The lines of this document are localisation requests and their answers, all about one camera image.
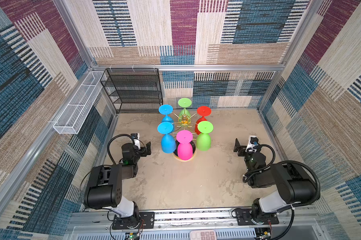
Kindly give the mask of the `blue wine glass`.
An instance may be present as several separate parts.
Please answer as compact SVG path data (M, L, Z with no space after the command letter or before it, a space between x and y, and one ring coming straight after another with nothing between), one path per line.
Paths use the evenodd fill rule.
M161 115L164 115L162 122L173 123L173 119L169 116L173 111L173 107L171 105L162 105L158 108L158 111Z
M161 149L166 154L172 154L176 149L174 137L171 135L173 125L169 122L162 122L158 125L157 130L162 134Z

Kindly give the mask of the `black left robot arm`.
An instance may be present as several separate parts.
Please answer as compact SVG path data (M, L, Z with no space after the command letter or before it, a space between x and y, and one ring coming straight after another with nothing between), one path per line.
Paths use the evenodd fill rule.
M121 146L122 159L117 163L111 155L110 145L120 137L127 137L130 142ZM142 228L144 224L137 203L122 195L122 181L135 178L139 159L151 154L151 142L142 146L136 143L141 143L138 134L119 134L109 140L106 150L112 164L90 170L83 198L85 207L114 213L113 224L127 229Z

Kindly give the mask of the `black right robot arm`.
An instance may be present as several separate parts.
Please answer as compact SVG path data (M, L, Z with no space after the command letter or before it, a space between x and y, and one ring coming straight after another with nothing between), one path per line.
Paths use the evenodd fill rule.
M239 225L278 224L278 213L311 205L320 198L321 185L310 167L297 161L276 163L273 147L260 144L257 137L250 136L246 146L236 140L234 152L244 158L247 167L243 183L252 189L277 188L266 197L255 199L250 209L237 209Z

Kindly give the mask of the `pink keypad device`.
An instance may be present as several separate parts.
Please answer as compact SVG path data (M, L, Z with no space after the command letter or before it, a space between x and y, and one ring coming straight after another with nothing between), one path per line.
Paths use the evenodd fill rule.
M214 230L195 230L190 232L190 240L217 240Z

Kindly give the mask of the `red wine glass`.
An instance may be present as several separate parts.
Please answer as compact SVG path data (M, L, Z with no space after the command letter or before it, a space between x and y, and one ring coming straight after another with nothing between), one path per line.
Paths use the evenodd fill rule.
M197 109L197 114L201 116L197 121L196 124L199 124L200 122L206 121L206 117L209 116L212 113L212 110L207 106L201 106Z

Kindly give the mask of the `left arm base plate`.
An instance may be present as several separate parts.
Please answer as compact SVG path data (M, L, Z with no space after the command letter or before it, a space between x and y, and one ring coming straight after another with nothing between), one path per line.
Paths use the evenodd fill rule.
M118 215L113 217L111 225L112 230L138 230L153 229L155 220L154 212L141 212L133 214L130 217L120 218Z

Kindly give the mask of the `back blue wine glass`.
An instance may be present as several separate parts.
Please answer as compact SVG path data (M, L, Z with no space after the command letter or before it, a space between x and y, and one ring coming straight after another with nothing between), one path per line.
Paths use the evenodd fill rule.
M162 122L173 123L173 119L169 116L173 111L173 107L171 105L162 105L158 108L158 111L161 115L164 115Z

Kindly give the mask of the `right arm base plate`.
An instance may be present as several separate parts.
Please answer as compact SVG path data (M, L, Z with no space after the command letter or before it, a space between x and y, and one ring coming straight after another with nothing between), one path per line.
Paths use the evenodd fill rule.
M277 214L264 213L260 210L252 213L250 208L235 208L231 211L231 215L237 220L239 226L277 225L280 223Z

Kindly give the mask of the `green wine glass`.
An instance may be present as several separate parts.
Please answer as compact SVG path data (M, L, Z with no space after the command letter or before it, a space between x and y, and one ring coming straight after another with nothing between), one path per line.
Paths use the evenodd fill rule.
M178 105L182 108L179 113L179 117L188 116L191 117L190 112L187 110L192 105L192 101L189 98L181 98L178 100Z
M211 147L212 139L210 133L213 131L214 126L209 121L202 121L198 124L200 134L197 137L197 148L200 151L207 151Z

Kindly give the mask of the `front blue wine glass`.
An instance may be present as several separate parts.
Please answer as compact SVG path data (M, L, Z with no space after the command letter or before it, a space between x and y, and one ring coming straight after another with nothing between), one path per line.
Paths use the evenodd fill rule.
M158 125L157 130L162 134L161 149L166 154L172 154L176 149L174 137L171 135L173 125L169 122L162 122Z

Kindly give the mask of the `pink wine glass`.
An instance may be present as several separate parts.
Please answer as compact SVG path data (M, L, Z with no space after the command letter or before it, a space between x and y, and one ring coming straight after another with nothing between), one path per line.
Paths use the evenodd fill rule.
M193 156L193 147L191 141L193 134L188 130L182 130L177 133L176 140L178 141L177 156L183 160L188 161Z

